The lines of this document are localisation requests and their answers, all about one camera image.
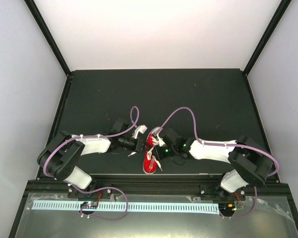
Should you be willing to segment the black front mounting rail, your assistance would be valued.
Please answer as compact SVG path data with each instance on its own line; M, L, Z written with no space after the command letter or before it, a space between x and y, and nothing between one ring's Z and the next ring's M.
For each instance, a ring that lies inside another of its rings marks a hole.
M96 187L116 187L125 194L201 195L201 191L218 185L220 175L93 175ZM64 182L41 177L29 180L24 196L30 193L68 193Z

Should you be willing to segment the black aluminium frame post left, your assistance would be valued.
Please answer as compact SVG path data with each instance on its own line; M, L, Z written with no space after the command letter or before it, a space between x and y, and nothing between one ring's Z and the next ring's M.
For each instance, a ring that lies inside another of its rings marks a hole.
M34 20L36 21L39 29L41 30L45 40L47 41L49 47L51 48L54 56L56 57L59 65L61 66L63 72L66 76L71 74L71 70L68 67L65 58L63 57L49 27L47 26L37 4L34 0L24 0L26 6L30 10L30 13L32 14Z

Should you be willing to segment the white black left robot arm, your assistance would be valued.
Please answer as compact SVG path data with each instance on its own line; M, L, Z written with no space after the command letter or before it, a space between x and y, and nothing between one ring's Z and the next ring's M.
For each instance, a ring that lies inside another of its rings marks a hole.
M72 135L59 132L39 154L37 163L45 175L64 181L79 188L86 198L96 194L97 186L92 177L76 164L81 156L88 154L112 153L115 150L129 150L134 155L144 150L145 125L130 125L117 120L108 135Z

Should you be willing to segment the right controller circuit board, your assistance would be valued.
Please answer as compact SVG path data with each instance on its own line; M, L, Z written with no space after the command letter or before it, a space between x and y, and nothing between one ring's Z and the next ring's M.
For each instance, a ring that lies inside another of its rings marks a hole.
M219 208L223 211L236 211L238 210L238 206L234 203L227 203L219 205Z

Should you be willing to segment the controller circuit board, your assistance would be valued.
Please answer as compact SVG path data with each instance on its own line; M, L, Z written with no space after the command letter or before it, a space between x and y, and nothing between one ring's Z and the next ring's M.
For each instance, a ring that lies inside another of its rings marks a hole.
M236 211L238 210L238 206L234 203L227 203L219 205L219 208L223 211Z
M83 209L96 209L98 207L97 201L86 201L80 205L80 208Z

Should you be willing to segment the left controller circuit board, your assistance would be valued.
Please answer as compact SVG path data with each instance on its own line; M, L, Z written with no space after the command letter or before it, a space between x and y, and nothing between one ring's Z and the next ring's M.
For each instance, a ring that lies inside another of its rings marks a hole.
M80 208L83 209L96 209L98 207L97 201L86 201L80 205Z

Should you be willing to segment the black aluminium frame post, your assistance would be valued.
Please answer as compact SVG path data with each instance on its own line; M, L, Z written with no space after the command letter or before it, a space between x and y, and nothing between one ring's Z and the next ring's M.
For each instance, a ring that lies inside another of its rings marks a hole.
M63 57L49 27L47 26L37 4L34 0L24 0L26 6L30 10L30 13L32 14L34 20L36 21L39 29L41 30L45 40L47 41L49 47L51 48L54 56L56 57L59 65L61 66L63 72L66 76L71 74L71 70L68 67L65 58Z
M243 71L243 74L248 76L255 66L258 58L260 57L261 53L263 52L265 46L267 45L268 41L270 40L271 36L273 35L276 27L278 26L279 22L283 18L285 12L287 11L289 5L291 4L292 0L282 0L280 1L276 11L274 12L269 24L267 25L262 37L260 38L258 44L254 52L252 53L246 67Z

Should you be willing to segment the black aluminium frame post right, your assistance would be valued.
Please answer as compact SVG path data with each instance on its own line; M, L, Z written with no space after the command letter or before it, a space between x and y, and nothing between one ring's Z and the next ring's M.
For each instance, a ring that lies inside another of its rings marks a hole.
M255 66L258 58L260 57L261 53L263 52L265 46L267 45L268 41L270 40L271 36L273 35L276 27L278 26L279 22L283 18L285 12L287 11L289 5L291 4L292 0L282 0L280 1L276 11L274 12L269 24L267 25L262 37L260 38L258 44L254 52L252 53L246 67L243 71L243 74L248 76Z

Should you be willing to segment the black frame rail left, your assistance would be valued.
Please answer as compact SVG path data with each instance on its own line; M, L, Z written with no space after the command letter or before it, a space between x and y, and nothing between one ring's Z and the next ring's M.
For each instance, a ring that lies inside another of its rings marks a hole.
M59 124L65 108L66 100L72 85L73 78L74 77L72 76L72 73L67 74L66 82L61 94L61 98L52 123L52 127L48 136L47 143L52 140L52 137L56 135L56 132L59 128ZM22 218L22 214L26 207L26 201L30 193L42 193L44 195L65 193L66 186L64 184L61 185L60 182L56 182L56 181L53 182L51 178L44 177L41 171L42 170L39 169L37 172L36 178L33 180L29 180L27 182L25 191L22 195L20 205L18 207L17 213L15 215L15 218L10 230L10 233L8 235L9 238L16 237L17 230Z

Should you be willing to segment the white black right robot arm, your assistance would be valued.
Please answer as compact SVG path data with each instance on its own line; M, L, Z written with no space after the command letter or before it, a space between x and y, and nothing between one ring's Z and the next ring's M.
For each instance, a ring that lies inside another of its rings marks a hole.
M171 128L156 127L148 136L149 149L145 161L153 171L156 164L166 158L181 157L186 160L212 160L232 166L224 173L215 191L222 200L229 199L234 192L247 185L263 186L272 168L277 167L275 159L247 136L232 141L207 141L196 138L185 139Z

